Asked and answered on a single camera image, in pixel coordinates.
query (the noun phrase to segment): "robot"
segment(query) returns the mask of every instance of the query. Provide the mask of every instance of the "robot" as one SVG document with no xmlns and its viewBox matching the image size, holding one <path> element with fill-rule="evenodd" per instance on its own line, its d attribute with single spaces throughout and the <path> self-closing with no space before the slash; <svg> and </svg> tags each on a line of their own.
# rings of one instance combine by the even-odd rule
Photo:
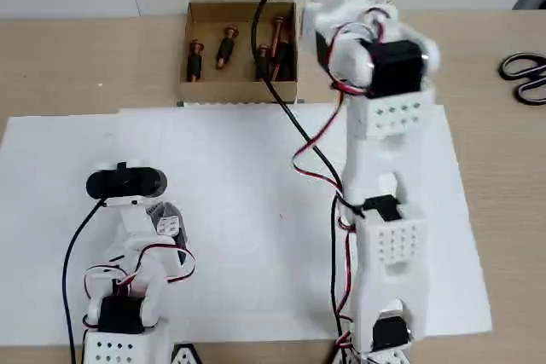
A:
<svg viewBox="0 0 546 364">
<path fill-rule="evenodd" d="M 159 304 L 167 286 L 188 279 L 195 258 L 186 247 L 183 219 L 174 205 L 158 202 L 166 176 L 138 163 L 103 166 L 87 181 L 94 199 L 119 211 L 121 222 L 103 261 L 87 269 L 89 307 L 83 362 L 199 363 L 191 344 L 173 342 Z"/>
<path fill-rule="evenodd" d="M 319 64 L 333 88 L 346 94 L 340 225 L 357 236 L 358 266 L 351 329 L 341 345 L 350 345 L 358 360 L 393 361 L 425 335 L 427 218 L 420 163 L 434 103 L 427 75 L 439 68 L 439 50 L 400 23 L 390 3 L 310 5 L 305 19 Z"/>
</svg>

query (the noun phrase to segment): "screw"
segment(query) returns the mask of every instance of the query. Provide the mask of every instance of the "screw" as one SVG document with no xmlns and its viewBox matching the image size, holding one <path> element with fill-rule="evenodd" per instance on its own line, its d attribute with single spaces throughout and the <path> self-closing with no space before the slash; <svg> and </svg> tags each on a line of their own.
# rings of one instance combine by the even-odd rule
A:
<svg viewBox="0 0 546 364">
<path fill-rule="evenodd" d="M 258 47 L 258 59 L 256 61 L 255 77 L 257 80 L 269 77 L 269 67 L 267 64 L 267 53 L 270 50 L 270 46 L 267 44 L 260 44 Z"/>
<path fill-rule="evenodd" d="M 273 20 L 273 24 L 275 25 L 275 33 L 273 36 L 273 41 L 271 42 L 271 55 L 275 57 L 276 55 L 276 46 L 279 44 L 279 38 L 281 38 L 281 29 L 282 24 L 284 23 L 284 17 L 277 16 Z"/>
<path fill-rule="evenodd" d="M 189 56 L 188 56 L 188 80 L 191 83 L 195 83 L 201 77 L 201 56 L 205 49 L 203 43 L 194 38 L 189 44 Z"/>
<path fill-rule="evenodd" d="M 231 52 L 235 46 L 235 38 L 239 35 L 239 30 L 237 26 L 227 25 L 224 28 L 224 39 L 220 44 L 218 53 L 216 54 L 216 68 L 219 70 L 224 68 L 225 64 L 228 62 Z"/>
</svg>

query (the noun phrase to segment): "red wire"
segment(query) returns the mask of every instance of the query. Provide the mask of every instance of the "red wire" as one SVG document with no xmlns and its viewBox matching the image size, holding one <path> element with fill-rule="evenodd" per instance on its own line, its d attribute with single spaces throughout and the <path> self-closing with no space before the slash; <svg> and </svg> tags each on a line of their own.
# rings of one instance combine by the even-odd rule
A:
<svg viewBox="0 0 546 364">
<path fill-rule="evenodd" d="M 335 340 L 335 344 L 338 346 L 342 346 L 344 344 L 350 344 L 346 343 L 347 339 L 351 336 L 351 332 L 347 331 L 344 332 L 342 336 L 338 337 L 337 340 Z"/>
<path fill-rule="evenodd" d="M 195 261 L 195 256 L 194 254 L 189 251 L 188 249 L 186 249 L 185 247 L 179 247 L 178 245 L 169 245 L 169 244 L 166 244 L 166 243 L 153 243 L 152 245 L 148 245 L 148 246 L 145 246 L 141 252 L 140 252 L 140 255 L 138 256 L 138 259 L 136 261 L 136 267 L 135 267 L 135 271 L 129 275 L 128 277 L 126 277 L 125 279 L 123 279 L 119 285 L 120 286 L 123 286 L 123 285 L 128 285 L 130 283 L 132 283 L 132 281 L 135 279 L 135 277 L 137 277 L 137 271 L 140 269 L 141 267 L 141 264 L 142 264 L 142 258 L 144 257 L 144 254 L 149 251 L 150 249 L 154 249 L 154 248 L 161 248 L 161 249 L 177 249 L 179 251 L 183 251 L 187 254 L 190 255 L 190 257 L 192 259 L 194 259 Z M 178 276 L 178 277 L 171 277 L 171 278 L 167 278 L 167 281 L 169 283 L 175 283 L 175 282 L 178 282 L 178 281 L 182 281 L 182 280 L 186 280 L 188 279 L 193 273 L 195 272 L 195 265 L 194 267 L 191 269 L 191 271 L 183 276 Z"/>
<path fill-rule="evenodd" d="M 324 124 L 322 128 L 317 132 L 317 134 L 313 136 L 303 147 L 301 147 L 298 151 L 296 151 L 296 153 L 292 157 L 292 166 L 297 172 L 306 176 L 311 176 L 313 178 L 320 179 L 322 181 L 326 181 L 332 186 L 334 186 L 334 188 L 336 188 L 338 191 L 340 191 L 341 188 L 333 179 L 328 178 L 327 176 L 324 176 L 321 174 L 317 174 L 316 172 L 304 170 L 300 168 L 299 166 L 297 166 L 295 161 L 296 161 L 296 158 L 298 158 L 303 152 L 305 152 L 309 148 L 314 147 L 318 143 L 318 140 L 322 138 L 324 133 L 328 130 L 330 125 L 334 122 L 335 118 L 338 116 L 338 113 L 340 112 L 340 109 L 341 109 L 341 105 L 343 104 L 343 100 L 344 100 L 343 93 L 340 93 L 340 99 L 338 100 L 338 105 L 334 109 L 334 112 L 332 113 L 332 115 L 330 116 L 326 124 Z"/>
<path fill-rule="evenodd" d="M 341 310 L 345 307 L 349 294 L 351 293 L 352 285 L 352 274 L 351 274 L 351 232 L 347 231 L 345 237 L 345 271 L 346 271 L 346 283 L 345 283 L 345 292 L 341 298 L 340 304 L 337 307 L 337 313 L 341 313 Z"/>
<path fill-rule="evenodd" d="M 352 225 L 345 225 L 345 224 L 341 221 L 341 217 L 338 217 L 338 226 L 340 227 L 341 230 L 345 230 L 346 232 L 349 232 L 349 233 L 351 233 L 351 234 L 357 232 L 357 229 L 356 229 L 354 223 L 353 223 Z"/>
</svg>

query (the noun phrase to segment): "white plastic part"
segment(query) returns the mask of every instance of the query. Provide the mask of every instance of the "white plastic part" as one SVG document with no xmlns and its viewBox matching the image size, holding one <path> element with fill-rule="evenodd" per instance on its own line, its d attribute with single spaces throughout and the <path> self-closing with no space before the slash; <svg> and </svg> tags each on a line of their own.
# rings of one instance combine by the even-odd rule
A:
<svg viewBox="0 0 546 364">
<path fill-rule="evenodd" d="M 378 364 L 410 364 L 402 350 L 391 350 L 369 355 Z"/>
<path fill-rule="evenodd" d="M 330 43 L 336 29 L 349 22 L 368 24 L 376 15 L 366 15 L 370 9 L 384 10 L 392 20 L 398 21 L 398 10 L 390 3 L 350 0 L 335 6 L 310 2 L 302 16 L 302 44 L 317 55 L 317 32 Z"/>
<path fill-rule="evenodd" d="M 180 220 L 178 216 L 162 217 L 156 228 L 158 234 L 174 237 L 180 232 Z"/>
<path fill-rule="evenodd" d="M 342 173 L 345 199 L 350 204 L 360 205 L 367 198 L 390 194 L 391 192 L 386 192 L 381 181 L 386 176 L 394 175 L 394 196 L 403 204 L 420 206 L 424 124 L 396 135 L 369 136 L 368 121 L 363 120 L 360 110 L 366 104 L 365 98 L 350 97 L 348 101 L 347 157 Z M 428 118 L 429 114 L 424 111 L 423 109 L 423 118 Z M 347 208 L 342 207 L 341 211 L 345 214 L 346 222 L 354 221 L 354 215 L 347 212 Z"/>
<path fill-rule="evenodd" d="M 172 345 L 163 320 L 143 334 L 88 332 L 84 364 L 166 364 Z"/>
<path fill-rule="evenodd" d="M 167 234 L 158 233 L 148 213 L 146 205 L 151 205 L 150 199 L 142 196 L 111 198 L 107 207 L 116 208 L 121 215 L 112 245 L 105 252 L 103 260 L 98 264 L 115 264 L 127 274 L 132 274 L 137 268 L 138 258 L 142 250 L 152 244 L 175 245 L 174 239 Z M 131 294 L 144 296 L 141 306 L 141 320 L 144 326 L 155 326 L 160 319 L 160 300 L 167 285 L 168 276 L 183 274 L 177 249 L 149 249 L 143 256 L 135 279 L 131 282 Z M 112 293 L 110 278 L 104 273 L 92 272 L 86 281 L 90 294 L 87 309 L 87 321 L 96 325 L 101 313 L 102 300 Z"/>
<path fill-rule="evenodd" d="M 424 337 L 427 320 L 427 224 L 420 209 L 399 205 L 402 219 L 385 222 L 378 211 L 357 218 L 358 275 L 351 300 L 357 351 L 372 349 L 374 324 L 395 301 L 411 339 Z"/>
<path fill-rule="evenodd" d="M 383 98 L 356 99 L 351 114 L 357 116 L 366 137 L 383 138 L 418 130 L 428 123 L 434 103 L 432 85 L 423 85 L 423 89 Z"/>
<path fill-rule="evenodd" d="M 181 347 L 171 362 L 171 364 L 198 364 L 198 363 L 199 362 L 197 361 L 196 357 L 194 357 L 194 352 L 187 347 Z"/>
</svg>

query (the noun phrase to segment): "perforated white plate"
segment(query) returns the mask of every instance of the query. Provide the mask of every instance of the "perforated white plate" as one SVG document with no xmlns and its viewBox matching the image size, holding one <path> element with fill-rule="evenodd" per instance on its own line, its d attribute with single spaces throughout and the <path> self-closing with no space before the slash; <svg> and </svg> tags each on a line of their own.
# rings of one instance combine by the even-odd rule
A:
<svg viewBox="0 0 546 364">
<path fill-rule="evenodd" d="M 84 364 L 149 364 L 152 350 L 146 335 L 89 332 Z"/>
<path fill-rule="evenodd" d="M 347 353 L 347 364 L 410 364 L 410 361 L 406 358 L 405 354 L 401 350 L 392 350 L 370 355 L 369 358 L 372 361 L 367 361 L 366 359 L 356 357 L 350 352 Z M 341 352 L 338 352 L 336 358 L 334 359 L 334 362 L 337 364 L 341 364 Z"/>
</svg>

